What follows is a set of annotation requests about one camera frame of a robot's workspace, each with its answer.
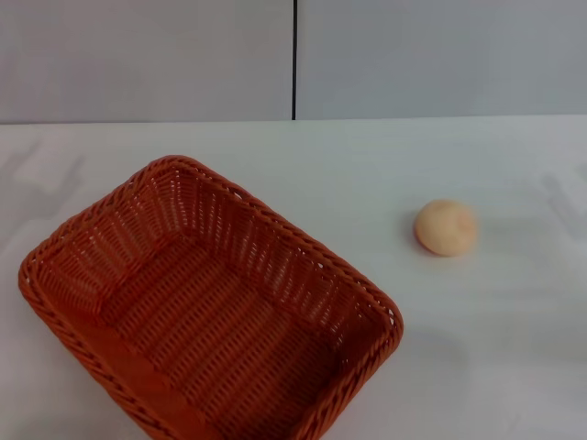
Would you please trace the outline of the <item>orange woven plastic basket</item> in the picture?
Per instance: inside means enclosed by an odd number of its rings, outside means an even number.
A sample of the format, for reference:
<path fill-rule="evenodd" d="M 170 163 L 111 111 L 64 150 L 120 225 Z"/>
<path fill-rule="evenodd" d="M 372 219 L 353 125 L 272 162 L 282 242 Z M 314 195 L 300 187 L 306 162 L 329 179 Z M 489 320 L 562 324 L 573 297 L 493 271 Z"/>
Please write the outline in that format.
<path fill-rule="evenodd" d="M 63 223 L 18 285 L 153 440 L 319 440 L 404 332 L 345 260 L 185 156 Z"/>

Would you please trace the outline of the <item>pale peach steamed bun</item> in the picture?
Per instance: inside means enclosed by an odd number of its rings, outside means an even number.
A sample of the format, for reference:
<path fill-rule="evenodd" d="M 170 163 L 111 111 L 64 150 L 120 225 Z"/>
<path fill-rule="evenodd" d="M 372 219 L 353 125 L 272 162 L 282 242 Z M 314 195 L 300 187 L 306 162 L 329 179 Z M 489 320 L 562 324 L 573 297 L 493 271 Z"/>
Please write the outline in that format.
<path fill-rule="evenodd" d="M 448 199 L 433 200 L 422 207 L 414 221 L 418 243 L 440 257 L 459 257 L 477 242 L 478 221 L 466 204 Z"/>

